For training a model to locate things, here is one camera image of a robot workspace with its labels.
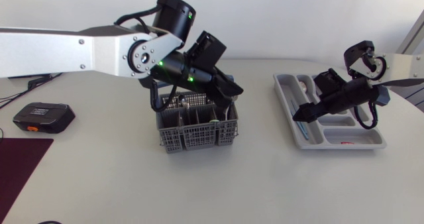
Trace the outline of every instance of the gray basket compartment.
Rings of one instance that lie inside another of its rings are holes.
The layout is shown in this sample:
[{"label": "gray basket compartment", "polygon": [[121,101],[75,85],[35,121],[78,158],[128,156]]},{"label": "gray basket compartment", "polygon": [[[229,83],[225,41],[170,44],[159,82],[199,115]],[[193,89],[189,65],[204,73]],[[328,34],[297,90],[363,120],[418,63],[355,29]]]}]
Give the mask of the gray basket compartment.
[{"label": "gray basket compartment", "polygon": [[[377,128],[363,129],[353,109],[337,114],[327,114],[311,123],[301,123],[307,130],[307,136],[292,119],[292,114],[298,110],[299,104],[320,101],[319,88],[315,86],[315,75],[304,74],[274,74],[275,90],[281,101],[284,113],[288,118],[296,145],[304,149],[375,149],[386,147],[386,142]],[[302,90],[300,82],[305,83],[306,93]],[[358,112],[363,121],[370,117],[364,108],[358,106]]]},{"label": "gray basket compartment", "polygon": [[215,122],[209,122],[215,118],[214,105],[200,105],[190,108],[190,113],[199,116],[199,124],[187,125],[182,128],[184,144],[187,150],[209,148],[215,145],[217,140],[217,128]]},{"label": "gray basket compartment", "polygon": [[239,135],[237,120],[239,116],[237,114],[236,106],[232,104],[228,111],[228,120],[221,121],[218,123],[218,145],[230,145],[233,143],[234,138]]},{"label": "gray basket compartment", "polygon": [[[179,95],[184,95],[189,101],[189,115],[180,105]],[[160,95],[162,104],[168,97],[169,94]],[[234,103],[228,110],[228,119],[225,120],[222,111],[204,93],[177,92],[171,99],[168,108],[156,114],[161,145],[166,152],[230,145],[238,135],[239,117]]]},{"label": "gray basket compartment", "polygon": [[156,114],[156,124],[160,135],[160,145],[165,147],[167,153],[183,150],[180,135],[180,126],[184,122],[180,119],[180,110],[165,110]]}]

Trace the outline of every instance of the black power cable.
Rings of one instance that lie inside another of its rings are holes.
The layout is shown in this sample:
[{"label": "black power cable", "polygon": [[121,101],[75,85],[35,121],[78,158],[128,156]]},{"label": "black power cable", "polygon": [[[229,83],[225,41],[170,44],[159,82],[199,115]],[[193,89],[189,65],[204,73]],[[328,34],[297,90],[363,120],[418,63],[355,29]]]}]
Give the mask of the black power cable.
[{"label": "black power cable", "polygon": [[130,19],[140,18],[140,17],[143,17],[143,16],[154,14],[154,13],[158,12],[161,8],[162,8],[162,6],[157,5],[155,8],[151,8],[151,9],[146,10],[146,11],[141,11],[141,12],[137,12],[137,13],[133,13],[133,14],[129,14],[129,15],[123,15],[119,19],[117,19],[114,22],[114,24],[115,25],[121,25],[125,21],[128,21]]},{"label": "black power cable", "polygon": [[356,116],[356,120],[359,122],[359,125],[362,126],[364,129],[372,129],[375,126],[377,126],[377,123],[378,123],[378,115],[377,115],[376,104],[374,102],[369,101],[368,106],[370,108],[371,115],[372,115],[372,123],[371,123],[370,126],[365,125],[364,121],[362,121],[362,119],[360,118],[359,112],[358,112],[358,106],[355,106],[353,108],[353,111],[354,111],[355,116]]},{"label": "black power cable", "polygon": [[0,103],[5,102],[4,104],[0,105],[0,109],[4,108],[6,105],[10,104],[12,101],[20,98],[21,96],[27,94],[28,92],[32,91],[33,89],[40,87],[53,79],[57,78],[58,76],[61,76],[62,73],[56,74],[55,76],[48,76],[45,77],[43,80],[38,80],[37,83],[34,83],[35,80],[29,81],[28,83],[28,89],[26,91],[23,91],[21,93],[16,93],[14,95],[10,95],[9,97],[0,98]]}]

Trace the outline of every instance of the gray plastic basket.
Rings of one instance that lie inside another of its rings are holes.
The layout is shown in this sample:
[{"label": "gray plastic basket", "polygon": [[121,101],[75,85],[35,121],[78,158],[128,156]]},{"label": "gray plastic basket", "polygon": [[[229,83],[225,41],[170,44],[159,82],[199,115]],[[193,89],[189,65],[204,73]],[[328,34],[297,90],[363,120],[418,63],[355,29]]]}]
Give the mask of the gray plastic basket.
[{"label": "gray plastic basket", "polygon": [[[181,107],[179,95],[189,101],[189,114]],[[169,94],[160,96],[162,103]],[[222,109],[211,102],[204,93],[180,92],[173,96],[168,108],[156,114],[156,123],[160,134],[160,144],[166,152],[179,152],[209,148],[214,145],[232,144],[238,135],[237,110],[232,104],[225,119]]]}]

